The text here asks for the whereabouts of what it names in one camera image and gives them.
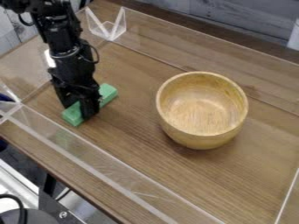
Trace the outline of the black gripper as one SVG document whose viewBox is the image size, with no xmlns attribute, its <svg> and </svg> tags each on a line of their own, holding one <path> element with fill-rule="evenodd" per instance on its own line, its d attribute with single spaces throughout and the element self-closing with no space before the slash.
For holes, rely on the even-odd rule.
<svg viewBox="0 0 299 224">
<path fill-rule="evenodd" d="M 99 112 L 99 84 L 94 73 L 99 52 L 88 42 L 80 42 L 74 54 L 52 57 L 56 67 L 48 70 L 52 85 L 63 107 L 79 101 L 82 117 L 88 120 Z"/>
</svg>

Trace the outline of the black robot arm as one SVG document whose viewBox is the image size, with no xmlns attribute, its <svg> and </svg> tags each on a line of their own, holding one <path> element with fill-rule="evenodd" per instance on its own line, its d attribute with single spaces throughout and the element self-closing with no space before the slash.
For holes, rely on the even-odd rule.
<svg viewBox="0 0 299 224">
<path fill-rule="evenodd" d="M 94 78 L 99 59 L 90 42 L 80 37 L 80 20 L 71 0 L 0 0 L 0 6 L 14 11 L 20 22 L 36 26 L 50 47 L 55 67 L 48 69 L 51 83 L 63 107 L 79 103 L 84 120 L 99 112 L 99 84 Z"/>
</svg>

